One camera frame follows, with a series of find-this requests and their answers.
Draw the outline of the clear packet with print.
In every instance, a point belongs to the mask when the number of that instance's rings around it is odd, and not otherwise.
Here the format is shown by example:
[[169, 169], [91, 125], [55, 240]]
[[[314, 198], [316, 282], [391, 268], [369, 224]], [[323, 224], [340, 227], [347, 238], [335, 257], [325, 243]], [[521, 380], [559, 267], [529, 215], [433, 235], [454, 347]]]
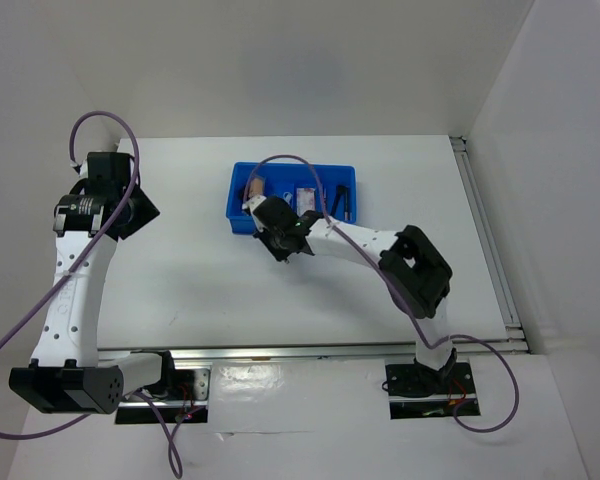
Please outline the clear packet with print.
[[307, 211], [314, 211], [316, 208], [315, 189], [310, 187], [301, 187], [296, 189], [296, 213], [299, 216]]

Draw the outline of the black makeup brush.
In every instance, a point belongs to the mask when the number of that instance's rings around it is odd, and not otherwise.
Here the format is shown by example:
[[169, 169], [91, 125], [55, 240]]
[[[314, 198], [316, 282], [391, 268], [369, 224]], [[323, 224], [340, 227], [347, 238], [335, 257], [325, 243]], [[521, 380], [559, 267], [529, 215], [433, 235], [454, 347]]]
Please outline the black makeup brush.
[[348, 191], [348, 188], [345, 185], [337, 185], [336, 186], [335, 196], [334, 196], [332, 206], [330, 209], [331, 216], [335, 216], [337, 214], [340, 201], [342, 200], [342, 198], [347, 196], [347, 191]]

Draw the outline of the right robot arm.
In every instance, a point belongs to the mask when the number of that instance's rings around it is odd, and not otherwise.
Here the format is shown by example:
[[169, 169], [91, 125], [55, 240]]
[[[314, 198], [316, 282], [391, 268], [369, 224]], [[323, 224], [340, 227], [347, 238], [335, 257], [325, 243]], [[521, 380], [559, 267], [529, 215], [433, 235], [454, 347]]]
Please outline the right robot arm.
[[243, 204], [254, 237], [280, 262], [293, 254], [333, 257], [371, 268], [416, 331], [416, 379], [428, 392], [451, 379], [457, 353], [450, 339], [447, 297], [452, 269], [424, 232], [399, 232], [337, 221], [317, 211], [299, 216], [281, 198], [257, 195]]

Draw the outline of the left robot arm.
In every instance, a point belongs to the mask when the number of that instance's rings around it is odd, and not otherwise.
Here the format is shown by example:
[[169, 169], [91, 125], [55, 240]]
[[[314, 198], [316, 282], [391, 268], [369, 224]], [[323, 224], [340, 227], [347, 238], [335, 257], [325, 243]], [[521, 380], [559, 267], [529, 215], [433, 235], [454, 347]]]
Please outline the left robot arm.
[[106, 275], [118, 243], [159, 214], [133, 170], [129, 154], [91, 152], [78, 182], [54, 208], [58, 291], [28, 366], [9, 376], [10, 389], [42, 413], [111, 414], [140, 387], [156, 399], [176, 390], [178, 376], [162, 354], [103, 361], [97, 346]]

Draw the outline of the blue compartment tray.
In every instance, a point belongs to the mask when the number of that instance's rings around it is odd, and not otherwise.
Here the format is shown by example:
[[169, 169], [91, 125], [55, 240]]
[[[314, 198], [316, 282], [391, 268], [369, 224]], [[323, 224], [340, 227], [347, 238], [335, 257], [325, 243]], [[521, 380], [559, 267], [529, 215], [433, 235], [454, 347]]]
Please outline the blue compartment tray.
[[[237, 191], [244, 185], [247, 186], [249, 175], [255, 166], [254, 162], [237, 162], [233, 167], [226, 205], [226, 218], [229, 220], [233, 234], [250, 235], [255, 229], [253, 219], [242, 211], [242, 201], [237, 197]], [[314, 169], [321, 181], [329, 214], [336, 186], [345, 185], [350, 189], [351, 220], [348, 223], [355, 224], [357, 220], [357, 191], [354, 167], [349, 165], [316, 164], [314, 165]], [[321, 210], [315, 178], [307, 166], [298, 163], [268, 163], [260, 167], [256, 175], [265, 179], [265, 196], [275, 195], [282, 198], [282, 194], [285, 191], [292, 191], [294, 199], [293, 204], [290, 206], [295, 210], [296, 189], [301, 187], [314, 188], [316, 209], [318, 211]], [[345, 221], [343, 201], [344, 198], [340, 201], [337, 214], [332, 216], [341, 221]]]

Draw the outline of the aluminium rail front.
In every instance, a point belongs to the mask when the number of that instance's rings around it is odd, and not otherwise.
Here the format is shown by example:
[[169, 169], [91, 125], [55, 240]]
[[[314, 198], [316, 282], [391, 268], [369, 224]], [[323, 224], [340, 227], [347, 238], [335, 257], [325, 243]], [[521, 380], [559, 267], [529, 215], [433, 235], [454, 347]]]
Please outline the aluminium rail front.
[[[509, 339], [503, 342], [489, 342], [501, 354], [527, 354], [530, 352], [523, 339]], [[486, 346], [477, 342], [458, 342], [455, 348], [460, 356], [492, 353]], [[415, 344], [352, 344], [326, 346], [260, 347], [260, 348], [174, 348], [169, 350], [175, 361], [273, 361], [286, 359], [344, 359], [363, 357], [403, 357], [415, 356]]]

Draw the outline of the aluminium rail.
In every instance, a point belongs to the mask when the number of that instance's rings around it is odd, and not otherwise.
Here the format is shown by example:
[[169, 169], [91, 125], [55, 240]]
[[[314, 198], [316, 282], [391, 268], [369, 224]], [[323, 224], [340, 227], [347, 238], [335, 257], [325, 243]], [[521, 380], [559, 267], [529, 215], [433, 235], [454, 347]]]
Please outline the aluminium rail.
[[530, 348], [526, 334], [520, 323], [518, 311], [511, 293], [508, 279], [496, 246], [495, 238], [487, 218], [476, 178], [470, 164], [467, 141], [464, 137], [449, 137], [456, 164], [462, 179], [465, 194], [480, 239], [481, 248], [486, 260], [487, 269], [494, 287], [501, 317], [507, 332], [506, 340], [494, 340], [496, 344], [511, 344], [504, 352], [529, 353]]
[[[523, 339], [509, 339], [503, 342], [489, 342], [501, 354], [527, 354], [530, 352]], [[460, 356], [492, 353], [486, 346], [477, 342], [458, 342], [455, 348]], [[352, 344], [326, 346], [260, 347], [260, 348], [174, 348], [169, 350], [175, 361], [273, 361], [286, 359], [344, 359], [363, 357], [403, 357], [415, 356], [415, 344]]]

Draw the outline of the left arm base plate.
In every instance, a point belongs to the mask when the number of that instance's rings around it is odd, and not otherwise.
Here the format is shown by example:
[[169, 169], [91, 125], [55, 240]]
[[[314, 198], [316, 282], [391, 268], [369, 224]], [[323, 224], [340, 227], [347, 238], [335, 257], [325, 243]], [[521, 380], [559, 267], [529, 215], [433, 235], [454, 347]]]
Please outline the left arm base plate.
[[[206, 424], [209, 416], [211, 368], [174, 370], [168, 386], [145, 389], [147, 395], [168, 426]], [[142, 399], [130, 397], [120, 404], [115, 414], [116, 425], [158, 424], [159, 419]]]

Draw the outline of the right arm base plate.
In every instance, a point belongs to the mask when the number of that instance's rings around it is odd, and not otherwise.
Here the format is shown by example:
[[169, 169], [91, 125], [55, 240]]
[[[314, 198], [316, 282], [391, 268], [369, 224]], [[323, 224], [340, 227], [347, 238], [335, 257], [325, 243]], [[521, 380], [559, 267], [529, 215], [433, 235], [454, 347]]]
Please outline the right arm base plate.
[[479, 400], [468, 362], [459, 362], [441, 383], [426, 380], [414, 363], [388, 364], [381, 388], [388, 395], [392, 420], [480, 416]]

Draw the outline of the aluminium rail right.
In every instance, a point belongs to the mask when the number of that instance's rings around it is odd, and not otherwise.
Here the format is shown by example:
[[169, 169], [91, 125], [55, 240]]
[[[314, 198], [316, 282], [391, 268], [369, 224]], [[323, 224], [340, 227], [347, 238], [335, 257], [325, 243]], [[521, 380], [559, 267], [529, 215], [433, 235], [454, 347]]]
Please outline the aluminium rail right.
[[481, 248], [486, 260], [487, 269], [494, 287], [501, 317], [507, 332], [506, 340], [494, 340], [496, 344], [511, 344], [504, 352], [529, 353], [530, 348], [526, 334], [520, 323], [518, 311], [511, 293], [508, 279], [496, 246], [495, 238], [487, 218], [476, 178], [470, 164], [467, 141], [464, 137], [449, 137], [456, 164], [462, 179], [465, 194], [480, 239]]

